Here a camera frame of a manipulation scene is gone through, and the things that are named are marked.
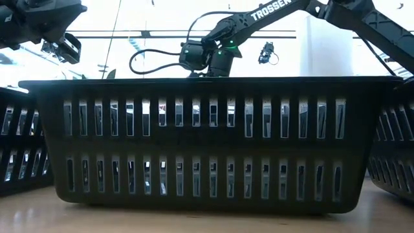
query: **rectangular slot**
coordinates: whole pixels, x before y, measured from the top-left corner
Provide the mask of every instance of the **rectangular slot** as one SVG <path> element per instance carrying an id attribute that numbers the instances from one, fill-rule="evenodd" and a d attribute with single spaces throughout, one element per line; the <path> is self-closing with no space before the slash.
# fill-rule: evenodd
<path id="1" fill-rule="evenodd" d="M 287 197 L 287 159 L 279 162 L 279 200 L 286 200 Z"/>
<path id="2" fill-rule="evenodd" d="M 381 166 L 381 162 L 379 161 L 379 160 L 377 160 L 377 161 L 375 161 L 376 162 L 376 165 L 378 166 L 378 171 L 379 171 L 379 174 L 381 175 L 381 177 L 382 177 L 382 181 L 384 182 L 384 183 L 387 183 L 387 180 L 386 180 L 386 176 L 385 176 L 385 173 L 384 173 L 384 170 L 382 169 L 382 166 Z"/>
<path id="3" fill-rule="evenodd" d="M 96 168 L 98 171 L 98 192 L 103 193 L 105 192 L 105 170 L 104 170 L 104 156 L 99 155 L 96 158 Z"/>
<path id="4" fill-rule="evenodd" d="M 283 139 L 289 138 L 289 114 L 289 99 L 283 99 L 280 109 L 280 137 Z"/>
<path id="5" fill-rule="evenodd" d="M 167 195 L 167 158 L 160 157 L 160 194 Z"/>
<path id="6" fill-rule="evenodd" d="M 305 200 L 305 161 L 298 161 L 298 180 L 296 181 L 296 199 L 298 201 Z"/>
<path id="7" fill-rule="evenodd" d="M 393 185 L 393 179 L 391 178 L 391 172 L 389 171 L 388 162 L 387 161 L 382 161 L 382 165 L 383 165 L 384 170 L 386 172 L 386 175 L 388 177 L 389 184 L 392 186 Z"/>
<path id="8" fill-rule="evenodd" d="M 72 135 L 72 102 L 66 100 L 63 103 L 63 121 L 65 123 L 65 135 Z"/>
<path id="9" fill-rule="evenodd" d="M 253 137 L 253 99 L 245 99 L 245 137 Z"/>
<path id="10" fill-rule="evenodd" d="M 176 158 L 176 171 L 177 176 L 177 196 L 182 197 L 184 195 L 184 160 L 182 157 Z"/>
<path id="11" fill-rule="evenodd" d="M 89 158 L 86 155 L 82 157 L 82 181 L 83 191 L 89 192 Z"/>
<path id="12" fill-rule="evenodd" d="M 272 136 L 272 99 L 263 99 L 263 138 L 269 139 Z"/>
<path id="13" fill-rule="evenodd" d="M 270 185 L 270 161 L 268 158 L 261 161 L 261 198 L 269 198 L 269 185 Z"/>
<path id="14" fill-rule="evenodd" d="M 411 130 L 411 126 L 410 126 L 409 121 L 408 121 L 406 110 L 405 110 L 403 105 L 400 105 L 399 109 L 400 109 L 400 115 L 402 116 L 403 122 L 404 122 L 402 128 L 406 129 L 406 131 L 408 133 L 408 140 L 414 140 L 413 131 Z"/>
<path id="15" fill-rule="evenodd" d="M 336 139 L 343 139 L 345 135 L 345 106 L 346 106 L 346 99 L 336 100 L 336 124 L 335 124 Z"/>
<path id="16" fill-rule="evenodd" d="M 210 197 L 217 197 L 217 158 L 210 158 Z"/>
<path id="17" fill-rule="evenodd" d="M 386 130 L 385 130 L 384 124 L 382 123 L 381 116 L 378 119 L 378 125 L 379 125 L 380 135 L 382 135 L 384 141 L 386 141 L 387 140 L 387 134 L 386 134 Z"/>
<path id="18" fill-rule="evenodd" d="M 95 100 L 95 133 L 96 136 L 103 135 L 102 126 L 102 100 Z"/>
<path id="19" fill-rule="evenodd" d="M 118 101 L 111 100 L 111 135 L 118 136 Z"/>
<path id="20" fill-rule="evenodd" d="M 316 162 L 315 172 L 315 201 L 322 201 L 323 197 L 323 161 Z"/>
<path id="21" fill-rule="evenodd" d="M 235 98 L 227 99 L 227 127 L 235 126 Z"/>
<path id="22" fill-rule="evenodd" d="M 151 195 L 151 161 L 149 157 L 144 158 L 144 193 Z"/>
<path id="23" fill-rule="evenodd" d="M 401 127 L 400 127 L 400 122 L 398 121 L 398 117 L 397 114 L 395 113 L 395 110 L 393 108 L 391 108 L 389 110 L 389 112 L 391 113 L 391 118 L 393 119 L 397 130 L 398 130 L 398 140 L 403 141 L 404 137 L 402 136 L 402 131 L 401 131 Z"/>
<path id="24" fill-rule="evenodd" d="M 1 128 L 1 134 L 2 135 L 8 135 L 8 130 L 10 127 L 10 122 L 13 118 L 13 111 L 14 108 L 11 106 L 8 106 L 5 113 L 5 119 L 3 120 L 3 127 Z"/>
<path id="25" fill-rule="evenodd" d="M 16 135 L 23 134 L 23 130 L 25 128 L 26 117 L 27 117 L 27 110 L 22 109 L 20 112 L 19 124 L 17 125 L 17 129 L 16 129 Z"/>
<path id="26" fill-rule="evenodd" d="M 384 132 L 386 133 L 386 135 L 390 136 L 391 141 L 394 141 L 395 138 L 394 138 L 393 129 L 391 128 L 391 124 L 389 122 L 387 111 L 385 111 L 384 109 L 382 110 L 381 119 L 382 119 L 383 127 L 385 129 Z"/>
<path id="27" fill-rule="evenodd" d="M 252 198 L 252 160 L 245 158 L 245 198 Z"/>
<path id="28" fill-rule="evenodd" d="M 128 185 L 129 193 L 135 194 L 135 158 L 133 155 L 128 156 Z"/>
<path id="29" fill-rule="evenodd" d="M 219 126 L 219 116 L 218 116 L 218 101 L 216 97 L 210 98 L 210 127 Z"/>
<path id="30" fill-rule="evenodd" d="M 127 100 L 125 103 L 126 120 L 127 120 L 127 136 L 134 136 L 134 100 Z"/>
<path id="31" fill-rule="evenodd" d="M 318 121 L 316 122 L 316 129 L 318 130 L 316 137 L 324 139 L 326 136 L 326 100 L 318 100 Z"/>
<path id="32" fill-rule="evenodd" d="M 35 177 L 38 174 L 40 156 L 41 156 L 41 150 L 37 150 L 34 156 L 34 163 L 33 163 L 32 174 L 31 174 L 32 177 Z"/>
<path id="33" fill-rule="evenodd" d="M 17 160 L 17 151 L 13 150 L 10 152 L 10 158 L 8 160 L 7 169 L 6 169 L 5 182 L 10 181 L 13 178 L 12 174 L 13 174 L 14 165 L 16 164 L 16 160 Z"/>
<path id="34" fill-rule="evenodd" d="M 29 135 L 34 135 L 38 128 L 38 122 L 39 122 L 39 112 L 38 110 L 34 110 L 33 113 L 33 119 L 32 119 L 32 127 L 30 127 Z"/>
<path id="35" fill-rule="evenodd" d="M 43 175 L 47 174 L 47 171 L 49 170 L 49 163 L 49 156 L 46 154 L 45 164 L 43 165 Z"/>
<path id="36" fill-rule="evenodd" d="M 227 198 L 234 197 L 234 159 L 227 158 Z"/>
<path id="37" fill-rule="evenodd" d="M 193 99 L 193 127 L 200 127 L 201 126 L 201 120 L 200 120 L 200 99 L 195 98 Z"/>
<path id="38" fill-rule="evenodd" d="M 333 183 L 333 201 L 340 202 L 342 194 L 342 162 L 334 162 L 334 183 Z"/>
<path id="39" fill-rule="evenodd" d="M 299 138 L 308 137 L 308 100 L 299 101 Z"/>
<path id="40" fill-rule="evenodd" d="M 119 156 L 112 156 L 112 176 L 114 182 L 114 193 L 119 194 Z"/>
<path id="41" fill-rule="evenodd" d="M 410 190 L 409 184 L 408 184 L 408 180 L 407 180 L 406 170 L 404 169 L 404 165 L 401 161 L 398 163 L 398 168 L 399 168 L 401 176 L 402 176 L 402 181 L 404 181 L 404 186 L 406 188 L 405 191 L 411 193 L 411 190 Z"/>
<path id="42" fill-rule="evenodd" d="M 70 192 L 75 192 L 75 178 L 74 178 L 74 167 L 73 159 L 66 159 L 66 172 L 67 172 L 67 185 Z"/>
<path id="43" fill-rule="evenodd" d="M 88 135 L 88 124 L 87 124 L 87 102 L 86 100 L 79 101 L 79 126 L 80 126 L 80 135 Z"/>
<path id="44" fill-rule="evenodd" d="M 389 161 L 389 163 L 391 163 L 391 166 L 390 166 L 391 172 L 393 173 L 395 179 L 397 180 L 398 189 L 401 189 L 401 182 L 399 179 L 400 177 L 397 174 L 397 166 L 395 166 L 395 163 L 393 161 Z"/>
<path id="45" fill-rule="evenodd" d="M 158 125 L 160 127 L 167 126 L 167 100 L 165 98 L 158 99 Z"/>
<path id="46" fill-rule="evenodd" d="M 142 100 L 142 136 L 144 137 L 149 137 L 151 134 L 149 119 L 149 100 Z"/>
<path id="47" fill-rule="evenodd" d="M 30 150 L 25 150 L 25 152 L 23 154 L 23 159 L 21 160 L 21 166 L 20 166 L 20 171 L 19 171 L 19 179 L 25 178 L 29 156 L 30 156 Z"/>
<path id="48" fill-rule="evenodd" d="M 193 196 L 200 197 L 200 158 L 193 158 Z"/>
<path id="49" fill-rule="evenodd" d="M 184 126 L 184 107 L 182 98 L 175 99 L 175 127 Z"/>
<path id="50" fill-rule="evenodd" d="M 373 169 L 373 173 L 374 173 L 374 179 L 376 179 L 377 181 L 380 181 L 380 174 L 378 172 L 378 168 L 376 167 L 376 162 L 375 159 L 372 159 L 369 161 L 371 163 L 371 167 Z"/>

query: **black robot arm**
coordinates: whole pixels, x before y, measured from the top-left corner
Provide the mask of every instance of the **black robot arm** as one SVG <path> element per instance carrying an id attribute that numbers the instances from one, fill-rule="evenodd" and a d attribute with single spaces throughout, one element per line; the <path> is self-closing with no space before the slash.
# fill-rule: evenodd
<path id="1" fill-rule="evenodd" d="M 254 32 L 297 10 L 355 31 L 414 73 L 414 36 L 378 12 L 372 0 L 329 0 L 327 5 L 317 0 L 273 0 L 249 13 L 220 20 L 201 41 L 183 43 L 180 63 L 193 70 L 208 67 L 205 76 L 229 76 L 233 58 L 241 58 L 237 48 L 240 44 Z"/>
<path id="2" fill-rule="evenodd" d="M 81 0 L 0 0 L 0 49 L 44 39 L 43 50 L 61 62 L 78 63 L 81 43 L 65 31 L 86 10 Z"/>

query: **wooden table surface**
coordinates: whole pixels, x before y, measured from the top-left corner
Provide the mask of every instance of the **wooden table surface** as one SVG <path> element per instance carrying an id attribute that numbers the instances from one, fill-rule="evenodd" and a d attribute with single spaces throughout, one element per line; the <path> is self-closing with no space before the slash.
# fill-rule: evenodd
<path id="1" fill-rule="evenodd" d="M 320 217 L 150 212 L 69 204 L 53 187 L 0 199 L 0 232 L 372 232 L 414 231 L 414 207 L 365 180 L 358 206 Z"/>

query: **basket slot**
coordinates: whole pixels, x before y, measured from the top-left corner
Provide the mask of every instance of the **basket slot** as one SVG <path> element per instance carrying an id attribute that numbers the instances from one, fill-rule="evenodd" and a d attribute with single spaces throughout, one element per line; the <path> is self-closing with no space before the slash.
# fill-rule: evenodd
<path id="1" fill-rule="evenodd" d="M 324 176 L 323 161 L 316 161 L 315 171 L 315 201 L 322 201 L 323 198 L 323 176 Z"/>
<path id="2" fill-rule="evenodd" d="M 210 197 L 217 197 L 217 157 L 210 157 Z"/>
<path id="3" fill-rule="evenodd" d="M 401 161 L 398 162 L 398 176 L 401 177 L 402 186 L 404 187 L 405 192 L 411 193 L 411 189 L 409 188 L 408 180 L 407 180 L 407 174 L 404 169 L 404 165 Z"/>
<path id="4" fill-rule="evenodd" d="M 167 158 L 160 157 L 160 195 L 168 195 Z"/>
<path id="5" fill-rule="evenodd" d="M 296 181 L 296 200 L 304 201 L 305 200 L 305 161 L 298 161 L 297 163 L 297 181 Z"/>
<path id="6" fill-rule="evenodd" d="M 305 139 L 308 137 L 308 99 L 301 99 L 299 101 L 299 138 Z"/>
<path id="7" fill-rule="evenodd" d="M 404 141 L 404 137 L 402 136 L 402 130 L 400 126 L 400 121 L 398 120 L 397 114 L 393 108 L 390 108 L 388 111 L 388 115 L 390 116 L 391 128 L 393 129 L 393 134 L 396 135 L 397 140 Z"/>
<path id="8" fill-rule="evenodd" d="M 128 192 L 130 194 L 136 194 L 136 168 L 135 158 L 128 156 Z"/>
<path id="9" fill-rule="evenodd" d="M 235 163 L 233 157 L 227 158 L 227 198 L 234 197 L 235 188 Z"/>
<path id="10" fill-rule="evenodd" d="M 89 157 L 87 155 L 82 156 L 82 183 L 83 183 L 83 192 L 90 192 L 90 169 L 89 169 Z"/>
<path id="11" fill-rule="evenodd" d="M 341 201 L 342 193 L 342 163 L 340 161 L 334 162 L 334 183 L 333 183 L 333 201 Z"/>
<path id="12" fill-rule="evenodd" d="M 144 193 L 151 195 L 151 159 L 144 157 Z"/>
<path id="13" fill-rule="evenodd" d="M 9 134 L 10 123 L 13 119 L 13 112 L 14 112 L 14 107 L 13 106 L 7 106 L 7 109 L 6 109 L 5 114 L 4 114 L 3 126 L 1 128 L 1 134 L 2 135 L 8 135 Z"/>
<path id="14" fill-rule="evenodd" d="M 88 135 L 88 116 L 87 116 L 87 101 L 79 101 L 79 125 L 80 125 L 80 135 Z"/>
<path id="15" fill-rule="evenodd" d="M 404 134 L 404 138 L 408 139 L 408 140 L 414 140 L 413 131 L 412 131 L 411 126 L 409 124 L 406 109 L 404 108 L 404 106 L 402 104 L 400 104 L 399 107 L 398 107 L 398 110 L 399 110 L 399 117 L 400 117 L 400 121 L 401 121 L 401 125 L 402 125 L 401 130 Z"/>
<path id="16" fill-rule="evenodd" d="M 269 158 L 263 158 L 261 161 L 261 198 L 269 198 L 269 186 L 270 186 L 270 160 Z"/>
<path id="17" fill-rule="evenodd" d="M 98 192 L 105 192 L 105 166 L 104 156 L 98 155 L 96 158 L 96 171 L 98 172 Z"/>
<path id="18" fill-rule="evenodd" d="M 111 100 L 110 112 L 109 112 L 109 119 L 111 121 L 111 136 L 118 136 L 119 133 L 119 104 L 118 100 Z"/>
<path id="19" fill-rule="evenodd" d="M 102 100 L 95 101 L 94 115 L 95 115 L 95 135 L 102 136 L 104 134 L 104 125 L 103 125 L 103 107 Z"/>
<path id="20" fill-rule="evenodd" d="M 316 122 L 318 139 L 324 139 L 326 137 L 326 115 L 327 115 L 327 103 L 325 99 L 318 100 L 317 116 L 318 121 Z"/>
<path id="21" fill-rule="evenodd" d="M 135 106 L 134 100 L 126 100 L 125 102 L 125 111 L 126 111 L 126 132 L 128 137 L 135 136 L 135 127 L 134 127 L 134 120 L 135 120 Z"/>
<path id="22" fill-rule="evenodd" d="M 282 99 L 280 111 L 280 137 L 282 139 L 289 138 L 289 120 L 290 120 L 290 103 L 289 99 Z"/>
<path id="23" fill-rule="evenodd" d="M 151 117 L 150 117 L 150 101 L 148 99 L 142 100 L 142 136 L 151 136 Z"/>

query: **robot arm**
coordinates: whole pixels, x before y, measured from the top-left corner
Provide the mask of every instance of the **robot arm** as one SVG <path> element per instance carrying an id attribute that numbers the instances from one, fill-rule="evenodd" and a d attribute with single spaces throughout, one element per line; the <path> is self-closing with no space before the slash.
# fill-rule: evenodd
<path id="1" fill-rule="evenodd" d="M 329 0 L 327 5 L 317 0 L 273 0 L 251 12 L 220 20 L 201 41 L 183 43 L 180 62 L 194 70 L 208 67 L 206 76 L 229 76 L 233 58 L 241 58 L 240 44 L 254 32 L 297 10 L 355 31 L 414 72 L 414 35 L 375 10 L 372 0 Z"/>
<path id="2" fill-rule="evenodd" d="M 42 50 L 62 61 L 79 62 L 81 43 L 67 27 L 83 12 L 81 0 L 0 0 L 0 49 L 45 40 Z"/>

